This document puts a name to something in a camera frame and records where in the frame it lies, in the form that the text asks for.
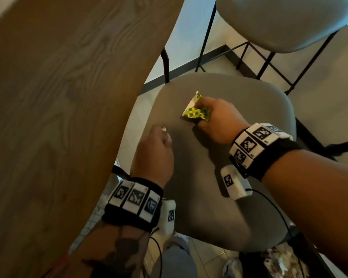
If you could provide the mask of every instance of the forearm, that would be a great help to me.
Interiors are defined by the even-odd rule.
[[[263,183],[321,252],[341,265],[348,263],[348,168],[294,150],[270,167]]]
[[[100,221],[53,277],[139,277],[149,233]]]

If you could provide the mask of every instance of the hand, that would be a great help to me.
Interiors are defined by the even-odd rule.
[[[242,130],[250,127],[235,106],[223,99],[204,97],[195,107],[209,109],[210,120],[200,121],[198,126],[217,143],[231,145]]]
[[[171,141],[160,127],[153,127],[141,140],[133,160],[131,177],[141,177],[164,188],[174,173]]]

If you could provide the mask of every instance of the right hand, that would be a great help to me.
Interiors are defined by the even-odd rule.
[[[223,99],[204,97],[195,104],[195,108],[201,107],[209,109],[210,120],[200,121],[198,126],[217,143],[231,145],[242,130],[250,127],[235,106]]]

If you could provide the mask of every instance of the gray chair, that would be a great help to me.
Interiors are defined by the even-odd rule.
[[[348,0],[217,0],[217,6],[244,37],[274,52],[308,46],[348,20]],[[168,81],[168,63],[163,59]],[[164,196],[176,201],[176,231],[234,251],[262,251],[276,245],[287,233],[278,212],[256,193],[230,199],[220,177],[220,169],[230,164],[229,147],[215,144],[194,123],[181,118],[196,91],[232,102],[250,123],[268,122],[296,138],[293,107],[269,83],[211,73],[186,74],[168,82],[154,102],[142,138],[153,125],[166,126],[172,136],[175,173]],[[252,177],[249,182],[274,202],[262,183]]]

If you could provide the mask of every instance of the wristband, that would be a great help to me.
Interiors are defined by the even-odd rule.
[[[162,195],[162,188],[146,179],[122,180],[110,195],[102,220],[151,232],[160,219]]]
[[[289,151],[302,149],[292,136],[271,124],[255,123],[234,139],[230,159],[246,178],[262,181],[270,166]]]

